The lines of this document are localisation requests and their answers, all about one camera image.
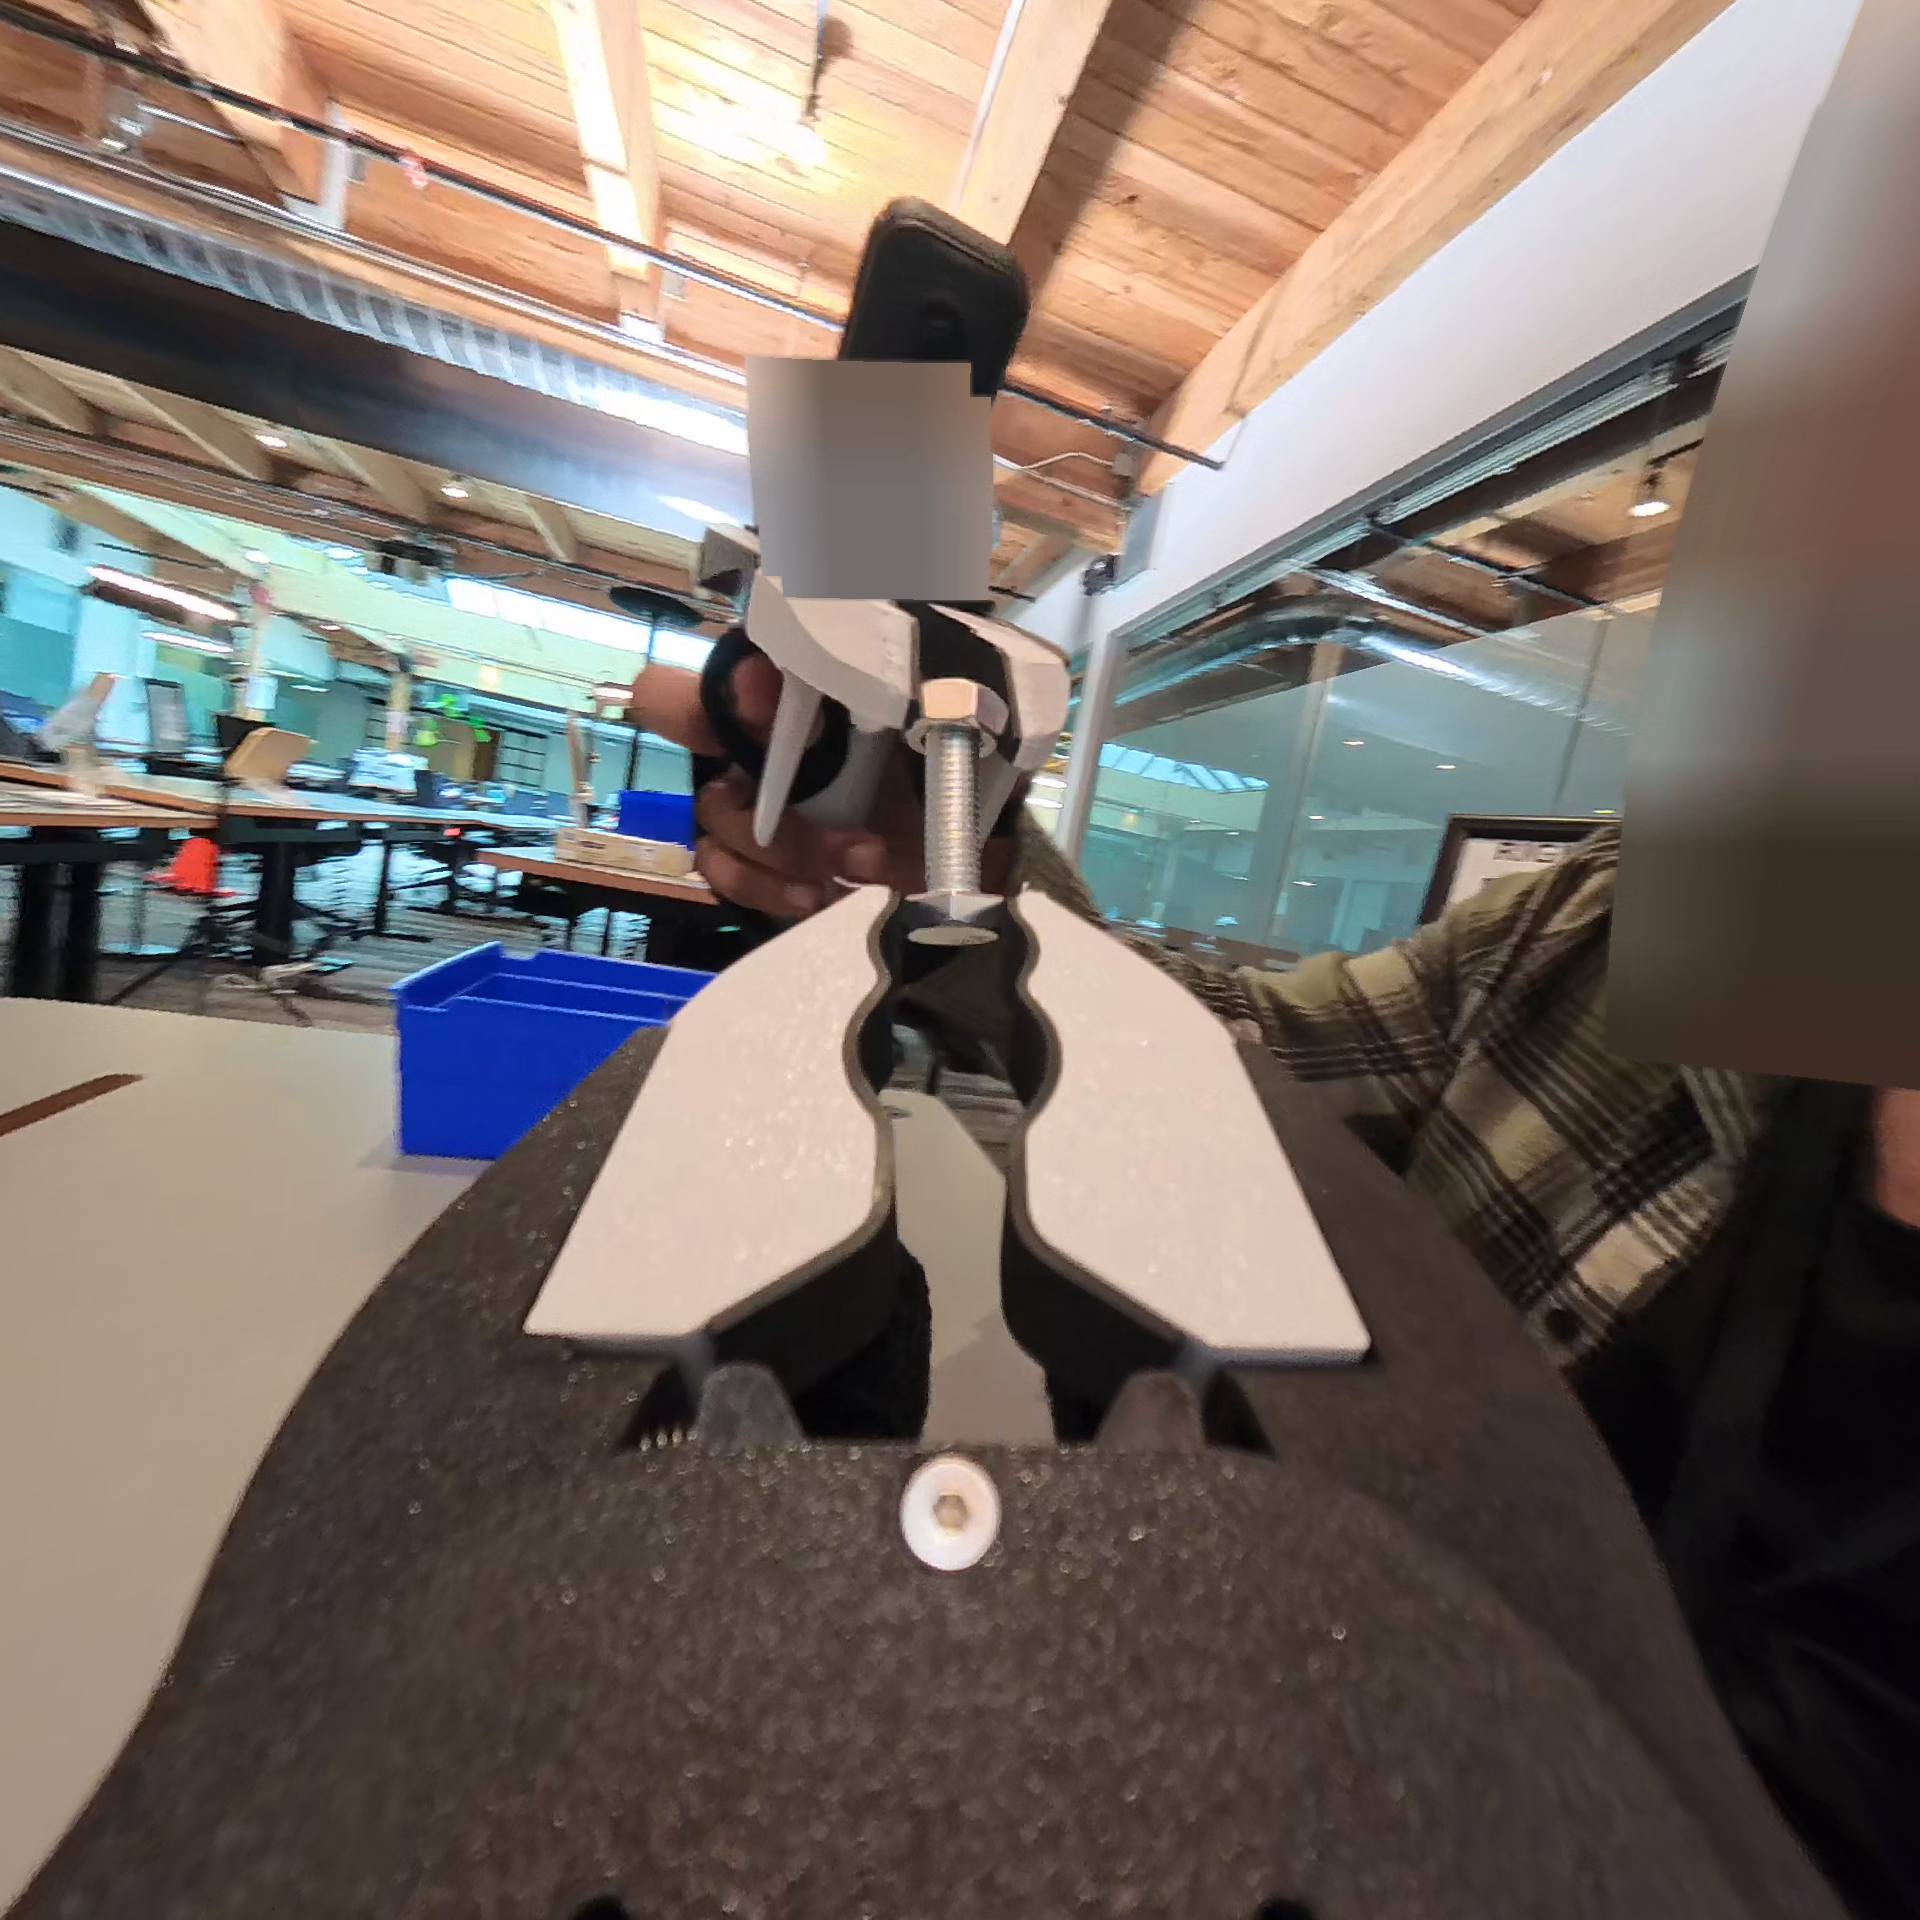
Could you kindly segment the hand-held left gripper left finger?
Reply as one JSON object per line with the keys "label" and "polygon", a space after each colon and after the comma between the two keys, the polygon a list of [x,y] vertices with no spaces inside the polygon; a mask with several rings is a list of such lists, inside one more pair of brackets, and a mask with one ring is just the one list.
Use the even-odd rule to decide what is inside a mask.
{"label": "hand-held left gripper left finger", "polygon": [[873,1337],[896,1168],[856,1044],[893,911],[858,887],[669,1019],[527,1337],[661,1357],[846,1357]]}

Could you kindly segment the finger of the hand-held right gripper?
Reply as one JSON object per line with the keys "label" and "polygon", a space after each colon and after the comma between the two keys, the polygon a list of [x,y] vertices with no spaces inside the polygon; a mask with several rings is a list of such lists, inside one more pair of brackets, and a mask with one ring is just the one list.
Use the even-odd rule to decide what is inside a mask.
{"label": "finger of the hand-held right gripper", "polygon": [[919,621],[886,602],[786,596],[753,580],[748,639],[784,676],[846,709],[866,735],[902,735],[914,701]]}
{"label": "finger of the hand-held right gripper", "polygon": [[1012,746],[1004,756],[1018,778],[1034,775],[1054,755],[1071,705],[1071,668],[1052,640],[1025,631],[996,631],[1004,658],[1005,701],[1012,716]]}

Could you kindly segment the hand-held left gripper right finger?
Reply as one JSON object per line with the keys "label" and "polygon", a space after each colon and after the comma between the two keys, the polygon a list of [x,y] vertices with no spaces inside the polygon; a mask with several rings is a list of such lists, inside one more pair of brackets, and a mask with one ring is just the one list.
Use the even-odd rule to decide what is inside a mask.
{"label": "hand-held left gripper right finger", "polygon": [[1373,1347],[1229,1029],[1044,895],[1010,905],[1040,1084],[1000,1308],[1042,1369],[1354,1365]]}

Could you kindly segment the steel hex bolt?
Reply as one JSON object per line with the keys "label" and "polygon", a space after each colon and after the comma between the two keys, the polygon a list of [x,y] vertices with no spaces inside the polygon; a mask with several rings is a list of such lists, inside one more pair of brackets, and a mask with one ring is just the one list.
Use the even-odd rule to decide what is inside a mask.
{"label": "steel hex bolt", "polygon": [[924,891],[980,891],[980,761],[998,746],[1005,706],[974,680],[925,680],[904,743],[920,756]]}

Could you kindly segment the person's right forearm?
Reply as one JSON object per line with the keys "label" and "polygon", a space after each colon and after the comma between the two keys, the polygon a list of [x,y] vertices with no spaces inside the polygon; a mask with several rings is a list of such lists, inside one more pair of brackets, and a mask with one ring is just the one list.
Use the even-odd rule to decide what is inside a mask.
{"label": "person's right forearm", "polygon": [[1396,1093],[1408,1048],[1601,1013],[1618,853],[1620,828],[1601,828],[1550,868],[1497,881],[1404,940],[1362,956],[1326,952],[1284,971],[1209,968],[1142,940],[1117,937],[1117,946],[1172,976],[1223,1024],[1247,1026],[1405,1173]]}

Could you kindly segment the person's right hand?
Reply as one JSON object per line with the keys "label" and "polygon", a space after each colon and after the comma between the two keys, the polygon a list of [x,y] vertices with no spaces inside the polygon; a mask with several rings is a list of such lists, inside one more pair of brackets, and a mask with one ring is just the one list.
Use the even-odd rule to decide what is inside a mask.
{"label": "person's right hand", "polygon": [[[756,740],[769,732],[778,687],[778,673],[753,649],[733,671],[733,709]],[[681,746],[696,761],[722,755],[706,722],[698,676],[684,668],[649,663],[631,687],[628,711],[641,732]],[[828,828],[789,810],[765,845],[752,831],[756,789],[748,775],[729,767],[694,778],[694,871],[719,899],[776,922],[815,915],[856,884],[914,896],[925,877],[917,769],[919,759],[896,740],[861,828]]]}

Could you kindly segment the black round lamp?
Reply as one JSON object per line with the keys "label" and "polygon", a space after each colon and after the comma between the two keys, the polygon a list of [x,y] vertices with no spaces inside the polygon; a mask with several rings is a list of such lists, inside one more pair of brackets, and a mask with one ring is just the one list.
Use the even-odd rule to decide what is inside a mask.
{"label": "black round lamp", "polygon": [[625,695],[625,714],[649,730],[649,701],[661,695],[693,692],[713,649],[703,631],[703,615],[681,594],[621,584],[607,591],[613,610],[640,628],[640,653]]}

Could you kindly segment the blue plastic bin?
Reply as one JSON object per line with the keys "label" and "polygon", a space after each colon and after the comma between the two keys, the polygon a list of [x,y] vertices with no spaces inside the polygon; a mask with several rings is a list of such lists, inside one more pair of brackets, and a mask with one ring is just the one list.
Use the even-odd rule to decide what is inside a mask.
{"label": "blue plastic bin", "polygon": [[398,1149],[493,1162],[711,973],[480,944],[390,985]]}

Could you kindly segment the wooden desk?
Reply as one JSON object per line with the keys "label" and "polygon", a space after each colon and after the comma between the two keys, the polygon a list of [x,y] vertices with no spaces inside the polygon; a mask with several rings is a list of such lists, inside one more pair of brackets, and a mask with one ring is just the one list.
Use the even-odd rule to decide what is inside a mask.
{"label": "wooden desk", "polygon": [[452,871],[493,845],[533,845],[558,825],[541,816],[488,815],[473,807],[414,807],[398,803],[325,801],[288,792],[229,786],[214,804],[209,840],[221,853],[255,858],[258,887],[247,936],[253,968],[292,965],[318,948],[296,946],[296,874],[322,859],[351,858],[376,845],[370,919],[336,927],[349,940],[386,940],[393,908],[393,853],[450,844]]}
{"label": "wooden desk", "polygon": [[14,883],[4,997],[90,1004],[102,956],[102,890],[192,833],[212,833],[216,801],[110,775],[4,761],[2,871]]}
{"label": "wooden desk", "polygon": [[487,848],[474,865],[495,881],[513,877],[517,911],[530,922],[562,927],[562,946],[576,941],[576,929],[590,915],[604,916],[600,956],[613,953],[613,923],[632,916],[645,923],[640,956],[671,969],[725,965],[717,946],[727,915],[717,895],[698,875],[662,877],[562,859],[554,851]]}

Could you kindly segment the person's plaid shirt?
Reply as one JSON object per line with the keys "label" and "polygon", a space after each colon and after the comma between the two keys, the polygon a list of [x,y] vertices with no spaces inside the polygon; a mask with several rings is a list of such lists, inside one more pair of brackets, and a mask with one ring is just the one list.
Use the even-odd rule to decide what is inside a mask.
{"label": "person's plaid shirt", "polygon": [[1399,1066],[1408,1186],[1562,1375],[1697,1265],[1790,1097],[1836,1097],[1842,1139],[1870,1103],[1852,1084],[1636,1060],[1596,1010],[1405,1048]]}

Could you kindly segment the black framed sign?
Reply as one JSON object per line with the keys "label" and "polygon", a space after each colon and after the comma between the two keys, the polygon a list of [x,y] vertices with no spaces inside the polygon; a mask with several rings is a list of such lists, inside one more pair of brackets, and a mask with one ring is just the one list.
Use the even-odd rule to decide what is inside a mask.
{"label": "black framed sign", "polygon": [[1562,853],[1609,825],[1618,825],[1613,810],[1548,816],[1449,816],[1414,927],[1434,923],[1452,905],[1474,899],[1497,881],[1550,868]]}

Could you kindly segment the silver air duct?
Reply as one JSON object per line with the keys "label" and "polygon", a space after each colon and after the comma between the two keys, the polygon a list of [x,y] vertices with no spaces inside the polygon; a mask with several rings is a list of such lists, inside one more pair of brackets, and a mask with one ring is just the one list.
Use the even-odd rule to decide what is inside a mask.
{"label": "silver air duct", "polygon": [[530,392],[567,397],[574,389],[598,384],[662,386],[668,376],[702,378],[729,393],[741,386],[735,372],[711,371],[687,355],[640,352],[636,363],[609,363],[588,355],[578,331],[548,344],[524,327],[471,321],[438,305],[382,293],[364,279],[202,234],[169,213],[125,209],[23,163],[4,161],[2,180],[4,225]]}

